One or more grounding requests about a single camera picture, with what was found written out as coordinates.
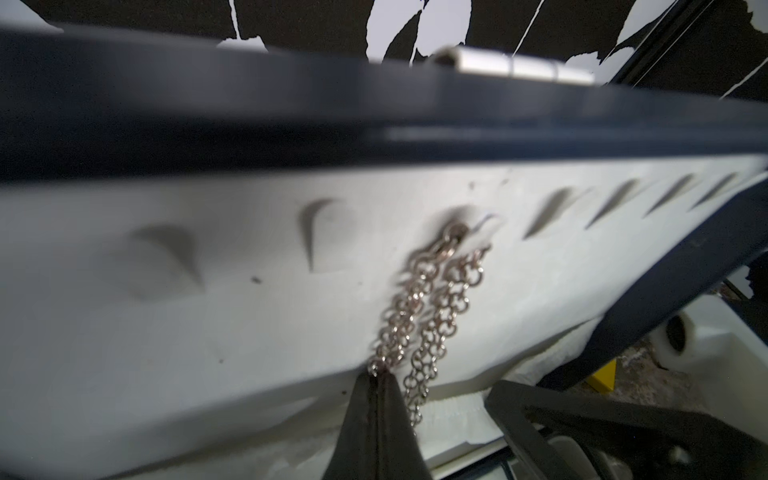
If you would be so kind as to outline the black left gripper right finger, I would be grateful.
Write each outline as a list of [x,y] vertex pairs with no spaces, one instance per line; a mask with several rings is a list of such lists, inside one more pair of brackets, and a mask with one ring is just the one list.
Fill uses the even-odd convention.
[[376,380],[376,478],[431,479],[396,378],[380,372]]

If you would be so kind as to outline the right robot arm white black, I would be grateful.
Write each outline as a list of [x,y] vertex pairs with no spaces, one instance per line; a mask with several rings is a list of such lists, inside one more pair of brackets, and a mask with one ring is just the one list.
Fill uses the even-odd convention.
[[535,479],[575,479],[538,431],[592,453],[601,479],[613,457],[634,479],[764,479],[767,476],[767,346],[722,299],[703,295],[654,330],[660,364],[688,374],[709,411],[573,396],[509,381],[485,402],[518,461]]

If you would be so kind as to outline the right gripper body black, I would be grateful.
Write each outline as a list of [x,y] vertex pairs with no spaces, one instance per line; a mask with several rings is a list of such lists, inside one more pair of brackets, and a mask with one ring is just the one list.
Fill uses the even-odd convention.
[[485,408],[537,479],[576,472],[539,433],[557,434],[621,460],[636,479],[764,479],[767,446],[710,415],[574,396],[499,381]]

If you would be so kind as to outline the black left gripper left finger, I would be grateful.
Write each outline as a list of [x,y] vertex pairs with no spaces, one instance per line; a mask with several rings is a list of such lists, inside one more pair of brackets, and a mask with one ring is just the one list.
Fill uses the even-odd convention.
[[323,479],[377,478],[377,387],[367,371],[357,377]]

